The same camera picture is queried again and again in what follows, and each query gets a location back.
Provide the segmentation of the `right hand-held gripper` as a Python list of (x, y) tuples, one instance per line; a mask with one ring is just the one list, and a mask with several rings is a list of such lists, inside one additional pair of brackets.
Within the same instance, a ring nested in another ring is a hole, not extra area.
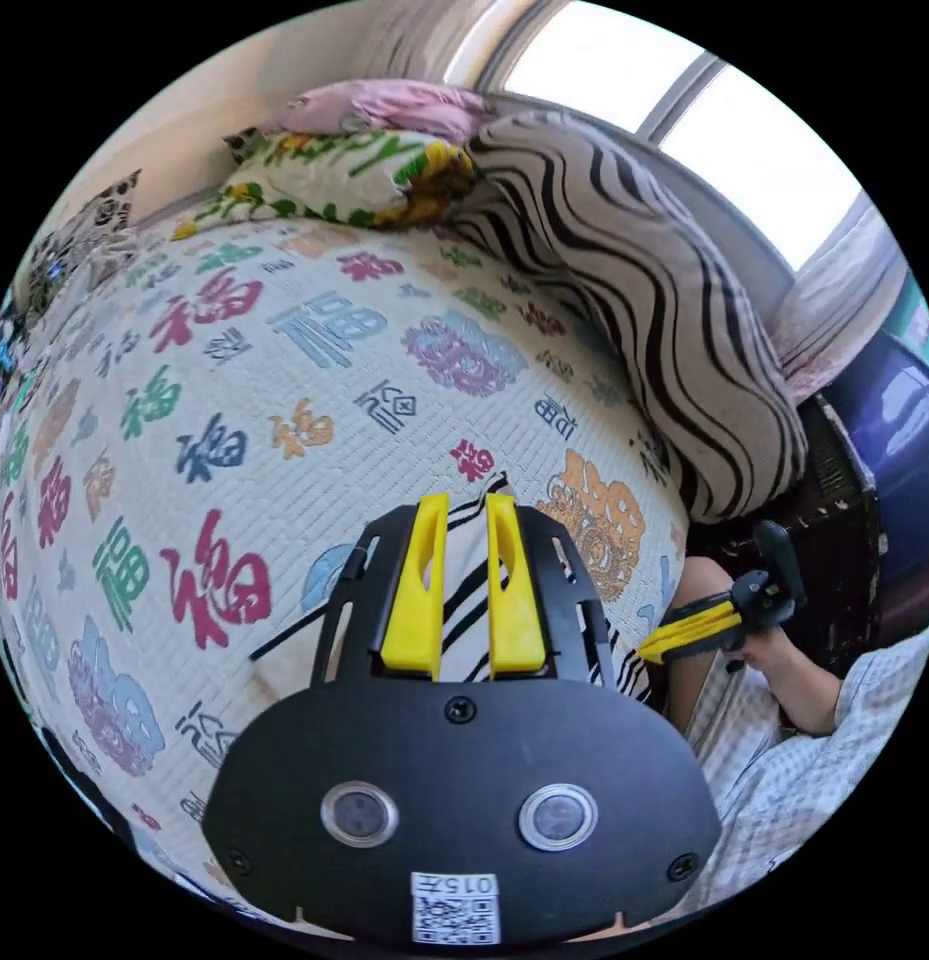
[(792, 588), (767, 571), (752, 571), (722, 593), (672, 610), (637, 648), (643, 660), (669, 665), (705, 652), (722, 652), (726, 670), (739, 672), (744, 662), (733, 657), (750, 634), (783, 625), (806, 601), (801, 587)]

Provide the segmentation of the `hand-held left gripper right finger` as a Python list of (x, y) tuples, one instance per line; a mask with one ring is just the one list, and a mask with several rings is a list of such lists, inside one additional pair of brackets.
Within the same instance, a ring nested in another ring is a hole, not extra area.
[(544, 639), (515, 500), (490, 494), (486, 518), (490, 670), (538, 672)]

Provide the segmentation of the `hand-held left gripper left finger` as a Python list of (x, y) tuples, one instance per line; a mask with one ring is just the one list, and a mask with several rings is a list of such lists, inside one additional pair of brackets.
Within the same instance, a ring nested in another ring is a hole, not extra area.
[(380, 648), (386, 669), (440, 667), (449, 508), (449, 495), (430, 494), (414, 511)]

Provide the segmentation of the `person's right hand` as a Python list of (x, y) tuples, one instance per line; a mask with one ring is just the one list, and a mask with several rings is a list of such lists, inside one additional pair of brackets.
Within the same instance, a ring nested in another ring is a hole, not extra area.
[(739, 652), (739, 658), (760, 672), (774, 690), (793, 685), (809, 663), (779, 628), (750, 634)]

